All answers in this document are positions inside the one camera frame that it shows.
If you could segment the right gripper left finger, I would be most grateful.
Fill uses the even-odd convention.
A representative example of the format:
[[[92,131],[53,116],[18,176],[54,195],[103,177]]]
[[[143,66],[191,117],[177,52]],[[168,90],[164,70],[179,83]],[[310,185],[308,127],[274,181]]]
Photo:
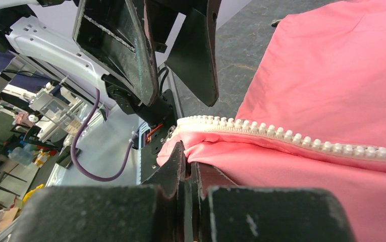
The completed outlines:
[[[136,186],[53,186],[38,190],[11,241],[190,241],[186,157],[177,142],[168,161]]]

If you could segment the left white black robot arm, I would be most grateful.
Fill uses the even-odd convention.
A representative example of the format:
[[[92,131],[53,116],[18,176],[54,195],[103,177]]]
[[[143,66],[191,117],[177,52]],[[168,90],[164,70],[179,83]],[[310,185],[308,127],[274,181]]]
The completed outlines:
[[[42,60],[81,77],[150,127],[175,119],[163,98],[156,53],[178,14],[185,15],[167,66],[205,105],[218,100],[215,32],[220,1],[75,1],[73,36],[39,21],[31,5],[61,1],[0,1],[0,52]]]

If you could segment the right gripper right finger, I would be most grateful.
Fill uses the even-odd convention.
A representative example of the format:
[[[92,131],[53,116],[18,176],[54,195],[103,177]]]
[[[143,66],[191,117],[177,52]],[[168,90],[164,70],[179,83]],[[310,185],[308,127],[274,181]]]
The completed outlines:
[[[214,166],[194,162],[192,231],[196,241],[355,241],[343,206],[318,188],[240,186]]]

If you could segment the pink zip-up jacket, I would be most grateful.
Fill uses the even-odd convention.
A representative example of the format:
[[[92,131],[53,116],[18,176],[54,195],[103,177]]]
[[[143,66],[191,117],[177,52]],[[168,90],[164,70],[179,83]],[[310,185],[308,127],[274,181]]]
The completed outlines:
[[[243,186],[333,193],[357,241],[386,241],[386,1],[337,1],[277,25],[235,118],[181,118],[189,163]]]

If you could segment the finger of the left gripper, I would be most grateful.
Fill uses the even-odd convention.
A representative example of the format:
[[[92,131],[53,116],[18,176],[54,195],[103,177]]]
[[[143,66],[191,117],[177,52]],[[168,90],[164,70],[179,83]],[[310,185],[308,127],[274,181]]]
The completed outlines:
[[[155,51],[164,53],[178,14],[185,20],[166,60],[168,67],[206,106],[219,97],[215,60],[220,1],[146,1]]]
[[[73,39],[144,105],[158,93],[147,1],[80,1]]]

